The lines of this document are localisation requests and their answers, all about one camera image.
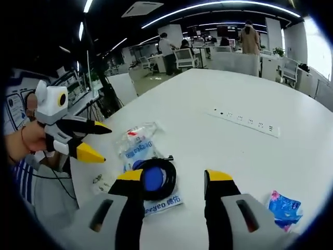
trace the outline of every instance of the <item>hand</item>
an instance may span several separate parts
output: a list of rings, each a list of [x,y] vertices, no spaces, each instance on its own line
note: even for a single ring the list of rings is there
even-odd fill
[[[46,150],[45,132],[37,121],[30,122],[22,131],[24,144],[31,151]]]

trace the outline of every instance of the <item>striped sleeve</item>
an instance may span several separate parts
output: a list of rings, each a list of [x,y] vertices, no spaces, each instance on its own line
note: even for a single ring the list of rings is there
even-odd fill
[[[28,165],[25,160],[21,160],[14,167],[14,178],[24,199],[34,205],[34,190],[36,185],[37,171]]]

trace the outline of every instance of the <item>blue round object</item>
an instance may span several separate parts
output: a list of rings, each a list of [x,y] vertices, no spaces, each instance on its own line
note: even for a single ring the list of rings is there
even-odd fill
[[[143,160],[137,160],[133,163],[133,170],[139,168]],[[157,191],[163,185],[163,172],[156,166],[145,170],[144,186],[146,191]]]

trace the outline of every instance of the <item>power strip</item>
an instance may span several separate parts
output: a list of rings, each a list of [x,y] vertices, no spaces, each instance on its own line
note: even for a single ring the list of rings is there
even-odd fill
[[[212,108],[207,112],[209,115],[222,118],[227,121],[248,127],[250,129],[255,129],[259,132],[274,136],[276,138],[280,137],[280,128],[272,124],[263,122],[262,120],[255,120],[252,117],[244,116],[241,114],[236,114],[231,111]]]

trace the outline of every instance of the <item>air vent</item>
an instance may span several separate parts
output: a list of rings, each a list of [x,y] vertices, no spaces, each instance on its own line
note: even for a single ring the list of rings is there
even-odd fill
[[[143,16],[161,7],[162,3],[136,2],[121,17]]]

